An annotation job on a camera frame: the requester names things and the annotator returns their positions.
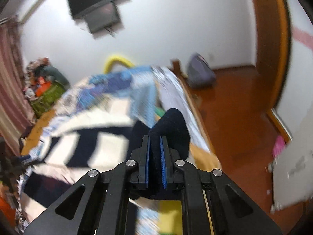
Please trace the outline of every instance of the curtain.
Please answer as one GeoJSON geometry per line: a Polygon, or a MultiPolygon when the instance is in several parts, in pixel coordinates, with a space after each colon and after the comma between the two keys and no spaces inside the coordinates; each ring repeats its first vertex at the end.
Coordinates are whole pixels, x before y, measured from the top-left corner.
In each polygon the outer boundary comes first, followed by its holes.
{"type": "Polygon", "coordinates": [[[18,23],[12,17],[0,25],[0,134],[15,155],[19,155],[18,139],[33,119],[23,88],[18,23]]]}

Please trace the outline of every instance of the green bag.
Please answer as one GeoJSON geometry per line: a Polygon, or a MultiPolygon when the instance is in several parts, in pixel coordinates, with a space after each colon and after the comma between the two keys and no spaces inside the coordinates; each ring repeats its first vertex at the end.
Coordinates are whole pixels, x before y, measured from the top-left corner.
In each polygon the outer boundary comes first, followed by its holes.
{"type": "Polygon", "coordinates": [[[64,88],[58,82],[54,82],[37,100],[30,101],[37,118],[51,109],[52,105],[65,93],[64,88]]]}

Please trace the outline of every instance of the yellow handle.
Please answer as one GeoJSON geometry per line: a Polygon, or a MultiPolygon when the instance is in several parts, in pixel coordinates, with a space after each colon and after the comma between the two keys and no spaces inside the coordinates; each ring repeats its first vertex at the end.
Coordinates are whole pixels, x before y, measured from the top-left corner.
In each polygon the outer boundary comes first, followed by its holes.
{"type": "Polygon", "coordinates": [[[128,61],[126,58],[121,57],[121,56],[113,55],[113,56],[110,56],[108,58],[108,60],[106,61],[105,65],[104,65],[103,73],[107,74],[107,73],[111,72],[111,69],[112,69],[113,65],[116,62],[121,63],[126,68],[133,68],[133,67],[135,67],[135,65],[132,62],[128,61]]]}

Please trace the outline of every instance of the gray bag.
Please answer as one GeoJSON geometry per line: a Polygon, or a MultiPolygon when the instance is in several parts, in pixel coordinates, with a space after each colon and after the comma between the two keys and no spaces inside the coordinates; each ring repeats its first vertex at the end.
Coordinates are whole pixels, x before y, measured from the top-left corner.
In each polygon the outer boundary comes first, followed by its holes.
{"type": "Polygon", "coordinates": [[[205,59],[199,54],[195,54],[191,58],[187,74],[187,83],[191,88],[213,85],[216,81],[214,72],[210,69],[205,59]]]}

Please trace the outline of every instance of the wooden floor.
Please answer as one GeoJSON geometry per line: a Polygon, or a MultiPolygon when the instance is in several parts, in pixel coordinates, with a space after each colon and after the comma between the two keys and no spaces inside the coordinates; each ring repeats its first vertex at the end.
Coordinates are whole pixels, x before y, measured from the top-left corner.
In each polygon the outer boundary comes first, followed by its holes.
{"type": "Polygon", "coordinates": [[[191,90],[223,170],[287,234],[302,215],[302,204],[270,214],[272,176],[266,166],[278,135],[267,118],[269,91],[255,67],[216,70],[213,88],[191,90]]]}

